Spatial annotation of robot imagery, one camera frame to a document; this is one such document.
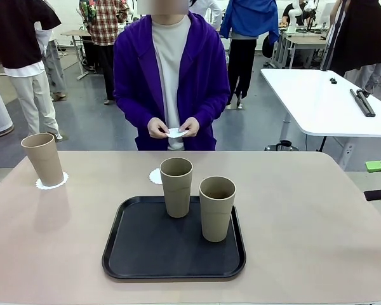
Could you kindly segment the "person's left hand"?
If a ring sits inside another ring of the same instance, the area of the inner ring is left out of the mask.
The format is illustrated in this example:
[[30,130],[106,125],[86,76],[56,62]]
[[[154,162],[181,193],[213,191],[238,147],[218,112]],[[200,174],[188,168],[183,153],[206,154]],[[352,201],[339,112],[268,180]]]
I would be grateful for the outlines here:
[[184,132],[184,137],[195,137],[199,131],[199,122],[195,117],[189,117],[178,131]]

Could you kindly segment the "person's right hand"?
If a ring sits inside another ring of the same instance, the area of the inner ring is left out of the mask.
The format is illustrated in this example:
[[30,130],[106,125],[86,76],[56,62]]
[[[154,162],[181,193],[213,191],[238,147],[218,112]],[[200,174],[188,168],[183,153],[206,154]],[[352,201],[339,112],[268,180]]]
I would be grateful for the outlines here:
[[169,129],[163,121],[159,118],[152,118],[148,124],[147,128],[149,135],[153,139],[164,139],[168,137]]

